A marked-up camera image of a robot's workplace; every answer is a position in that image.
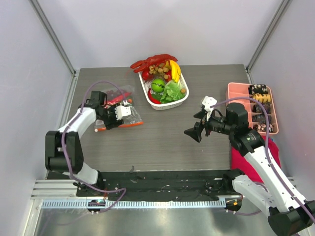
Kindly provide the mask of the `red chili pepper toy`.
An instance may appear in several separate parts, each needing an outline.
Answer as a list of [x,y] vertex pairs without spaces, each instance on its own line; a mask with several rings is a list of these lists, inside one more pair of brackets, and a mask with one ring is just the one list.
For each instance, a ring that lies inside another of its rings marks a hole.
[[107,96],[107,105],[114,105],[116,103],[120,103],[122,102],[123,100],[129,100],[131,98],[131,95],[132,93],[131,92],[127,92],[127,91],[124,91],[123,94],[121,94],[120,96],[118,97],[115,97],[114,99],[110,99],[108,96]]

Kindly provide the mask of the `purple grape bunch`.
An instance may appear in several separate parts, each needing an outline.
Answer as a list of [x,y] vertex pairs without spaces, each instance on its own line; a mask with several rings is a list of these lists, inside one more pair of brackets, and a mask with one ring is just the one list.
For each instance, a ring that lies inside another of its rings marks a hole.
[[120,96],[121,92],[119,90],[108,90],[106,94],[110,99],[114,99],[115,97]]

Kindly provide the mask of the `clear zip bag orange zipper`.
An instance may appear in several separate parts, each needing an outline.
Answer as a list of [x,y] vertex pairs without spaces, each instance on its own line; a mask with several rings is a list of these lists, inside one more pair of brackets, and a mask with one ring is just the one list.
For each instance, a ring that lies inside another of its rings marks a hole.
[[[142,125],[143,120],[134,107],[134,87],[131,85],[126,85],[120,87],[120,90],[124,93],[127,105],[130,107],[130,113],[126,117],[123,117],[123,123],[119,127],[133,127]],[[124,100],[123,95],[116,88],[110,88],[108,90],[104,90],[104,92],[107,94],[107,104],[105,108],[109,108],[116,103],[121,104]]]

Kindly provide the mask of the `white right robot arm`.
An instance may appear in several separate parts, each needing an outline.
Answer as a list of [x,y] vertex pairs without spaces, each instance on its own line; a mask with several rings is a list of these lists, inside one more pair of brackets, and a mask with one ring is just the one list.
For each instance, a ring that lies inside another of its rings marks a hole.
[[226,115],[217,117],[210,106],[194,115],[200,119],[184,133],[201,142],[202,131],[228,135],[231,146],[255,169],[267,190],[240,170],[224,176],[222,188],[248,198],[264,215],[278,236],[292,236],[315,222],[315,203],[308,201],[288,180],[271,155],[266,138],[249,127],[248,112],[241,103],[229,103]]

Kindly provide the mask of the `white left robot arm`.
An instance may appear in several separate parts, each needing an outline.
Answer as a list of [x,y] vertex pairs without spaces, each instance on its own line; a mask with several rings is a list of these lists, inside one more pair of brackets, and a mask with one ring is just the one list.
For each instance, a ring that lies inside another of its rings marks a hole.
[[81,137],[87,128],[100,120],[106,129],[124,124],[124,119],[131,115],[130,104],[120,101],[107,104],[107,94],[92,91],[75,115],[57,131],[48,131],[45,136],[45,167],[51,172],[61,173],[88,186],[94,196],[100,196],[105,189],[101,173],[85,163],[81,146]]

